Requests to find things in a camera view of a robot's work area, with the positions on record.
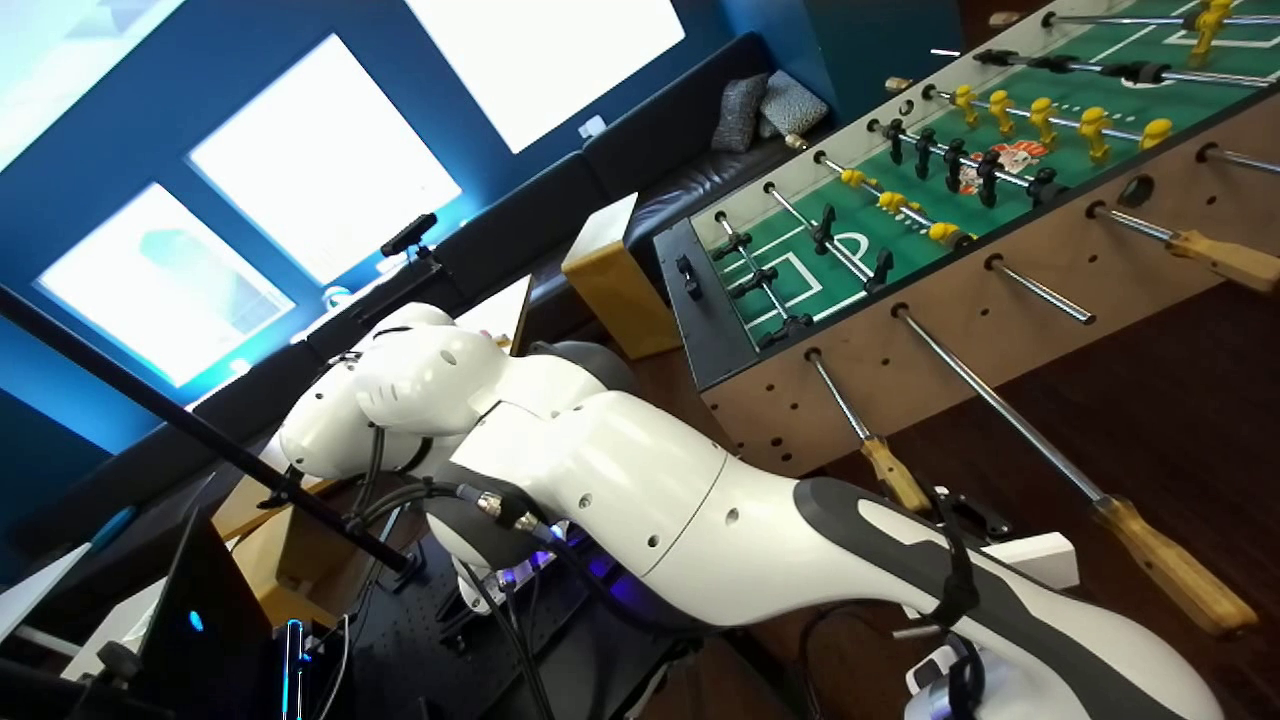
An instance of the metal bar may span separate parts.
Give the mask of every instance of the metal bar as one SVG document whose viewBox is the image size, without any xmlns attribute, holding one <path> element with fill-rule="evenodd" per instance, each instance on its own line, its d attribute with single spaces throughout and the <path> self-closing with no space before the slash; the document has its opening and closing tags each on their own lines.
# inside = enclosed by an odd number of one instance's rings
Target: metal bar
<svg viewBox="0 0 1280 720">
<path fill-rule="evenodd" d="M 1047 117 L 1047 124 L 1051 124 L 1051 126 L 1074 126 L 1074 131 L 1078 131 L 1078 120 L 1072 120 L 1072 117 Z M 1126 140 L 1126 145 L 1138 145 L 1138 140 L 1143 140 L 1143 137 L 1137 137 L 1137 131 L 1115 131 L 1115 126 L 1102 126 L 1102 137 Z"/>
<path fill-rule="evenodd" d="M 1126 210 L 1115 210 L 1115 206 L 1090 206 L 1090 210 L 1102 210 L 1113 223 L 1120 223 L 1120 229 L 1126 229 L 1126 231 L 1138 231 L 1138 234 L 1146 234 L 1146 239 L 1157 239 L 1157 245 L 1170 245 L 1174 239 L 1174 231 L 1170 229 L 1162 229 L 1162 223 L 1150 223 L 1150 221 L 1143 221 L 1143 215 L 1126 215 Z"/>
<path fill-rule="evenodd" d="M 1189 27 L 1189 16 L 1044 16 L 1044 25 L 1120 25 L 1120 27 Z M 1223 16 L 1223 27 L 1268 27 L 1280 16 Z"/>
<path fill-rule="evenodd" d="M 1087 495 L 1087 503 L 1102 503 L 1109 490 L 1094 488 L 1047 437 L 1036 433 L 989 378 L 979 378 L 960 355 L 950 355 L 914 315 L 909 303 L 891 306 L 894 320 L 905 320 L 919 343 L 942 361 L 990 412 L 999 412 L 1062 481 L 1074 483 L 1074 490 Z"/>
<path fill-rule="evenodd" d="M 1228 151 L 1219 145 L 1202 145 L 1200 159 L 1235 164 L 1235 169 L 1250 169 L 1250 173 L 1265 173 L 1265 176 L 1280 176 L 1280 164 L 1268 164 L 1268 159 L 1254 159 L 1254 156 L 1240 156 L 1240 151 Z"/>
<path fill-rule="evenodd" d="M 252 454 L 247 448 L 239 448 L 236 440 L 227 440 L 219 428 L 205 423 L 200 414 L 183 412 L 179 403 L 171 403 L 167 397 L 160 397 L 155 388 L 149 388 L 145 378 L 136 378 L 133 372 L 123 372 L 115 361 L 101 355 L 91 343 L 82 343 L 78 334 L 71 334 L 67 326 L 61 326 L 55 320 L 49 320 L 45 313 L 36 313 L 26 299 L 21 299 L 10 289 L 0 289 L 0 315 L 7 315 L 10 325 L 21 325 L 22 332 L 40 334 L 49 346 L 65 351 L 67 361 L 74 361 L 78 366 L 89 366 L 91 374 L 101 374 L 103 382 L 110 382 L 115 393 L 123 393 L 128 399 L 136 399 L 138 408 L 155 412 L 160 421 L 175 423 L 179 433 L 188 433 L 192 440 L 200 440 L 205 448 L 211 448 L 216 454 L 225 454 L 227 462 L 236 462 L 242 477 L 269 483 L 273 490 L 287 495 L 301 511 L 317 514 L 322 529 L 348 537 L 355 546 L 363 546 L 367 556 L 377 556 L 379 562 L 409 573 L 413 558 L 400 556 L 396 546 L 350 533 L 333 506 L 322 506 L 317 495 L 309 495 L 301 483 L 284 481 L 273 462 L 263 462 L 259 454 Z"/>
<path fill-rule="evenodd" d="M 1029 181 L 1020 181 L 1020 176 L 1011 176 L 1011 173 L 1005 173 L 1005 169 L 997 169 L 997 181 L 1005 181 L 1005 185 L 1011 185 L 1011 186 L 1020 186 L 1020 191 L 1029 191 L 1029 186 L 1031 186 Z"/>
<path fill-rule="evenodd" d="M 789 215 L 794 215 L 794 223 L 805 223 L 805 231 L 811 231 L 861 282 L 870 282 L 870 280 L 876 280 L 870 273 L 865 273 L 865 268 L 855 262 L 855 257 L 848 257 L 835 239 L 829 239 L 823 229 L 814 229 L 811 215 L 805 215 L 782 191 L 777 191 L 777 185 L 764 185 L 764 191 L 766 191 Z"/>
<path fill-rule="evenodd" d="M 1090 313 L 1087 313 L 1084 303 L 1074 303 L 1074 299 L 1066 299 L 1062 290 L 1055 290 L 1055 289 L 1047 289 L 1047 282 L 1040 282 L 1040 280 L 1031 280 L 1031 277 L 1022 277 L 1022 273 L 1009 268 L 1009 261 L 1005 261 L 999 250 L 989 257 L 983 268 L 989 268 L 989 273 L 999 273 L 1005 280 L 1011 280 L 1015 289 L 1031 290 L 1036 299 L 1044 299 L 1047 306 L 1062 313 L 1066 320 L 1090 325 Z"/>
<path fill-rule="evenodd" d="M 777 315 L 782 325 L 794 325 L 794 313 L 772 290 L 766 273 L 758 268 L 758 261 L 753 257 L 747 245 L 738 245 L 742 234 L 727 223 L 724 210 L 714 210 L 714 223 L 724 229 L 727 245 L 736 247 L 736 257 L 747 262 L 757 289 L 766 295 L 766 303 L 777 306 Z"/>
<path fill-rule="evenodd" d="M 829 372 L 823 351 L 811 346 L 811 351 L 805 351 L 805 361 L 814 366 L 814 374 L 821 374 L 823 388 L 833 393 L 833 399 L 835 399 L 839 414 L 848 421 L 848 428 L 855 433 L 855 440 L 870 440 L 870 428 L 848 408 L 835 374 Z"/>
<path fill-rule="evenodd" d="M 1242 73 L 1159 73 L 1162 84 L 1235 84 L 1235 88 L 1273 88 L 1273 76 Z"/>
</svg>

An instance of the silver rod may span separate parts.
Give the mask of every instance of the silver rod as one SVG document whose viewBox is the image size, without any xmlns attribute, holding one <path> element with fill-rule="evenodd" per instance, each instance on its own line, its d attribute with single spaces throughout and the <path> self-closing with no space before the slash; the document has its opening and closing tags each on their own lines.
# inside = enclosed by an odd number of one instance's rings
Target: silver rod
<svg viewBox="0 0 1280 720">
<path fill-rule="evenodd" d="M 833 393 L 839 414 L 848 421 L 848 428 L 855 433 L 855 440 L 870 440 L 870 428 L 848 408 L 835 374 L 829 372 L 823 365 L 823 351 L 821 346 L 808 346 L 805 361 L 814 366 L 814 374 L 823 378 L 823 388 Z"/>
<path fill-rule="evenodd" d="M 848 247 L 839 247 L 839 245 L 833 239 L 829 250 L 833 250 L 861 282 L 870 282 L 870 273 L 865 273 L 865 268 L 855 262 L 855 257 L 848 257 Z"/>
<path fill-rule="evenodd" d="M 811 223 L 782 191 L 777 191 L 777 185 L 764 185 L 764 191 L 766 191 L 789 215 L 794 215 L 800 223 Z"/>
<path fill-rule="evenodd" d="M 823 231 L 814 229 L 811 215 L 805 215 L 782 191 L 777 191 L 772 185 L 764 185 L 764 191 L 789 210 L 794 215 L 794 223 L 805 223 L 805 231 Z M 861 280 L 861 282 L 870 282 L 870 273 L 865 273 L 835 239 L 823 239 L 823 247 Z"/>
<path fill-rule="evenodd" d="M 1120 229 L 1126 229 L 1126 231 L 1138 231 L 1138 234 L 1146 234 L 1146 239 L 1157 239 L 1157 245 L 1170 245 L 1170 239 L 1174 239 L 1170 229 L 1150 223 L 1150 221 L 1143 221 L 1143 215 L 1126 215 L 1126 210 L 1115 210 L 1115 206 L 1100 206 L 1100 210 L 1109 210 L 1113 223 L 1120 223 Z"/>
<path fill-rule="evenodd" d="M 727 215 L 721 210 L 714 223 L 724 229 L 727 239 L 736 239 L 738 231 L 727 223 Z M 766 303 L 780 313 L 782 325 L 794 320 L 794 313 L 772 290 L 772 282 L 764 280 L 764 268 L 757 262 L 757 257 L 736 245 L 736 257 L 747 262 L 747 273 L 757 277 L 757 289 L 766 295 Z"/>
<path fill-rule="evenodd" d="M 1235 169 L 1250 169 L 1250 173 L 1265 173 L 1265 176 L 1280 176 L 1280 164 L 1268 164 L 1268 159 L 1254 159 L 1254 156 L 1240 156 L 1240 151 L 1228 151 L 1228 148 L 1214 148 L 1214 145 L 1206 145 L 1200 156 L 1214 159 L 1214 164 L 1235 164 Z"/>
<path fill-rule="evenodd" d="M 724 239 L 736 239 L 738 231 L 727 223 L 724 210 L 714 210 L 714 223 L 724 229 Z"/>
<path fill-rule="evenodd" d="M 1047 437 L 1036 433 L 989 378 L 979 378 L 962 361 L 957 361 L 910 313 L 909 303 L 891 306 L 894 320 L 905 320 L 919 343 L 942 361 L 990 412 L 999 412 L 1062 481 L 1074 483 L 1074 490 L 1087 495 L 1087 503 L 1102 503 L 1109 490 L 1094 488 Z"/>
<path fill-rule="evenodd" d="M 1011 173 L 1005 173 L 1005 169 L 997 169 L 997 181 L 1005 181 L 1005 185 L 1011 185 L 1011 186 L 1031 186 L 1029 181 L 1020 181 L 1020 176 L 1011 176 Z"/>
<path fill-rule="evenodd" d="M 1078 120 L 1066 120 L 1066 117 L 1047 117 L 1047 124 L 1051 124 L 1051 126 L 1078 126 Z M 1138 140 L 1143 140 L 1143 137 L 1137 137 L 1137 131 L 1115 131 L 1115 126 L 1102 126 L 1102 137 L 1126 140 L 1126 145 L 1138 145 Z"/>
<path fill-rule="evenodd" d="M 1066 299 L 1062 290 L 1009 268 L 1009 261 L 997 250 L 989 257 L 989 273 L 999 273 L 1005 280 L 1011 280 L 1015 289 L 1031 290 L 1036 299 L 1044 299 L 1047 306 L 1062 313 L 1074 325 L 1090 325 L 1090 306 Z"/>
<path fill-rule="evenodd" d="M 814 156 L 821 164 L 829 164 L 833 176 L 845 176 L 848 169 L 839 169 L 829 151 Z M 883 196 L 883 186 L 876 181 L 861 185 L 861 191 L 868 191 L 870 198 Z M 901 206 L 891 221 L 910 221 L 914 229 L 929 229 L 931 221 L 914 206 Z"/>
<path fill-rule="evenodd" d="M 1273 76 L 1242 73 L 1159 73 L 1162 84 L 1235 84 L 1235 88 L 1273 88 Z"/>
<path fill-rule="evenodd" d="M 1189 27 L 1189 16 L 1051 16 L 1047 25 L 1125 25 L 1125 27 Z M 1223 16 L 1223 27 L 1265 27 L 1280 16 Z"/>
</svg>

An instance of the black cable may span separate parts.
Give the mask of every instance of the black cable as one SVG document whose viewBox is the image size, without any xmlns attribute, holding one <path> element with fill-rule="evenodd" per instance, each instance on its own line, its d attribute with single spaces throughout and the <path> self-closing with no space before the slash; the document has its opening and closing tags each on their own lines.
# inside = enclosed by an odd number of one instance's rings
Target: black cable
<svg viewBox="0 0 1280 720">
<path fill-rule="evenodd" d="M 391 488 L 391 490 L 377 495 L 367 506 L 350 511 L 348 525 L 363 533 L 367 525 L 382 521 L 387 511 L 396 511 L 402 503 L 424 503 L 424 501 L 431 501 L 431 481 L 409 477 L 400 488 Z"/>
<path fill-rule="evenodd" d="M 503 614 L 503 609 L 486 596 L 486 587 L 481 583 L 481 577 L 471 573 L 471 562 L 463 562 L 463 558 L 457 558 L 457 562 L 468 573 L 471 587 L 476 587 L 481 601 L 493 609 L 493 614 L 499 614 L 499 625 L 510 631 L 517 653 L 520 653 L 520 666 L 522 666 L 522 678 L 529 678 L 529 695 L 531 695 L 534 710 L 538 710 L 545 720 L 557 720 L 551 699 L 548 699 L 548 687 L 545 687 L 545 676 L 538 676 L 538 666 L 534 666 L 534 660 L 531 660 L 531 653 L 529 653 L 529 643 L 522 643 L 520 625 L 517 625 L 510 614 Z"/>
<path fill-rule="evenodd" d="M 367 423 L 372 428 L 372 452 L 367 452 L 367 466 L 363 466 L 363 481 L 359 481 L 359 488 L 355 488 L 355 501 L 350 501 L 350 506 L 348 506 L 348 514 L 345 514 L 345 525 L 350 529 L 350 514 L 359 514 L 359 503 L 363 503 L 363 495 L 367 495 L 367 488 L 379 481 L 379 472 L 382 472 L 382 440 L 387 440 L 387 433 L 382 428 L 377 428 L 377 423 Z"/>
</svg>

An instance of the foosball rod handle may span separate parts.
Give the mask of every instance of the foosball rod handle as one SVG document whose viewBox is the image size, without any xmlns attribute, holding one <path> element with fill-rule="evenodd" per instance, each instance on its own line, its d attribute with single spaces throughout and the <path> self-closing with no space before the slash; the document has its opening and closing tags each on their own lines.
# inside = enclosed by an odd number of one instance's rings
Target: foosball rod handle
<svg viewBox="0 0 1280 720">
<path fill-rule="evenodd" d="M 1102 490 L 1074 466 L 1036 423 L 1029 423 L 983 374 L 974 374 L 960 355 L 950 355 L 909 303 L 891 306 L 914 338 L 947 365 L 997 414 L 1009 421 L 1102 521 L 1102 529 L 1126 546 L 1138 573 L 1189 610 L 1206 636 L 1240 631 L 1254 625 L 1254 610 L 1214 580 L 1191 552 L 1157 533 L 1125 495 Z"/>
<path fill-rule="evenodd" d="M 1131 501 L 1109 495 L 1094 503 L 1100 525 L 1126 546 L 1150 583 L 1174 601 L 1206 636 L 1228 636 L 1254 625 L 1254 610 L 1214 580 L 1189 546 L 1150 529 Z"/>
<path fill-rule="evenodd" d="M 1219 273 L 1231 282 L 1242 282 L 1250 290 L 1275 295 L 1280 290 L 1280 257 L 1231 245 L 1231 239 L 1213 239 L 1191 229 L 1162 229 L 1143 215 L 1126 215 L 1115 206 L 1102 206 L 1102 215 L 1120 229 L 1131 229 L 1146 239 L 1159 239 L 1170 257 L 1202 261 L 1213 273 Z"/>
<path fill-rule="evenodd" d="M 853 412 L 853 403 L 845 399 L 845 393 L 839 393 L 835 374 L 829 372 L 821 346 L 808 346 L 805 361 L 823 378 L 823 388 L 829 388 L 835 412 L 845 414 L 845 423 L 855 433 L 855 440 L 861 440 L 855 452 L 870 462 L 870 477 L 891 490 L 891 501 L 905 511 L 910 511 L 910 514 L 929 511 L 931 503 L 929 503 L 924 488 L 914 483 L 910 466 L 881 437 L 870 437 L 870 428 Z"/>
</svg>

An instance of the foosball player figure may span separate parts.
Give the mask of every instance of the foosball player figure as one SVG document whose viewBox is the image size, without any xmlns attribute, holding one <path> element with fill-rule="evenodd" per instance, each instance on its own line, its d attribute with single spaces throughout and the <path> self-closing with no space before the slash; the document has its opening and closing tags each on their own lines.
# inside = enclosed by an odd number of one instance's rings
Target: foosball player figure
<svg viewBox="0 0 1280 720">
<path fill-rule="evenodd" d="M 1143 126 L 1143 140 L 1138 148 L 1157 148 L 1170 137 L 1170 120 L 1157 117 L 1146 126 Z"/>
<path fill-rule="evenodd" d="M 924 131 L 914 137 L 914 176 L 919 176 L 919 181 L 929 181 L 931 145 L 936 145 L 936 131 L 924 126 Z"/>
<path fill-rule="evenodd" d="M 1090 164 L 1109 159 L 1109 126 L 1113 126 L 1113 117 L 1102 107 L 1078 113 L 1078 137 L 1087 145 Z"/>
<path fill-rule="evenodd" d="M 905 164 L 905 120 L 883 124 L 891 164 Z"/>
<path fill-rule="evenodd" d="M 1055 145 L 1051 99 L 1036 97 L 1029 120 L 1040 131 L 1040 148 L 1051 151 L 1051 145 Z"/>
<path fill-rule="evenodd" d="M 1206 0 L 1197 13 L 1197 21 L 1191 21 L 1191 31 L 1197 31 L 1191 67 L 1206 62 L 1213 40 L 1214 40 L 1214 31 L 1223 27 L 1228 16 L 1231 16 L 1231 0 Z"/>
<path fill-rule="evenodd" d="M 1031 196 L 1031 206 L 1044 206 L 1044 202 L 1066 196 L 1066 186 L 1055 185 L 1055 169 L 1036 169 L 1036 176 L 1029 181 L 1029 196 Z"/>
<path fill-rule="evenodd" d="M 950 250 L 973 247 L 973 234 L 960 223 L 929 223 L 924 239 L 950 247 Z"/>
<path fill-rule="evenodd" d="M 962 145 L 960 140 L 947 145 L 942 164 L 947 164 L 947 191 L 960 191 L 960 176 L 962 176 Z"/>
<path fill-rule="evenodd" d="M 973 88 L 967 84 L 960 84 L 957 93 L 950 93 L 950 104 L 957 104 L 957 113 L 960 113 L 960 120 L 973 126 L 974 124 L 974 107 L 973 107 Z"/>
<path fill-rule="evenodd" d="M 1011 137 L 1011 117 L 1009 117 L 1009 107 L 1011 107 L 1009 93 L 997 88 L 997 93 L 989 97 L 989 113 L 990 113 L 999 137 Z"/>
<path fill-rule="evenodd" d="M 999 173 L 999 151 L 983 151 L 974 159 L 974 181 L 979 181 L 974 198 L 983 198 L 983 206 L 997 206 L 997 173 Z"/>
</svg>

